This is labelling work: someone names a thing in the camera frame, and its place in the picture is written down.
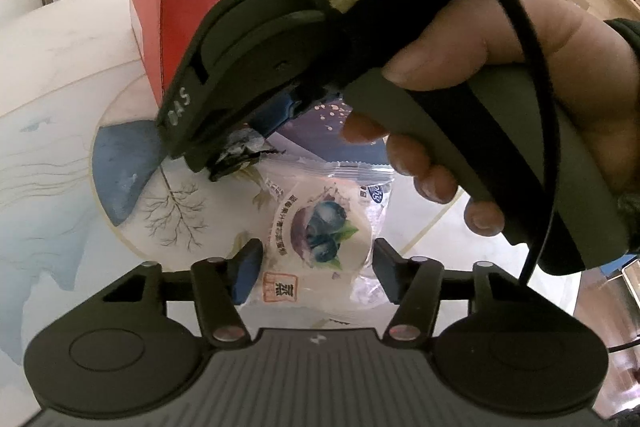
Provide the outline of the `person right hand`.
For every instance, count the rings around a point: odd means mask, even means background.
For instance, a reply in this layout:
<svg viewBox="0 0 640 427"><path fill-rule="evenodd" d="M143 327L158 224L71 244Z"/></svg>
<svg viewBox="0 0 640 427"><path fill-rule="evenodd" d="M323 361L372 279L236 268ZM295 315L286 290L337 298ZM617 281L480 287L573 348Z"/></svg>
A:
<svg viewBox="0 0 640 427"><path fill-rule="evenodd" d="M639 246L639 25L565 0L454 0L353 82L350 142L387 142L466 225L588 260Z"/></svg>

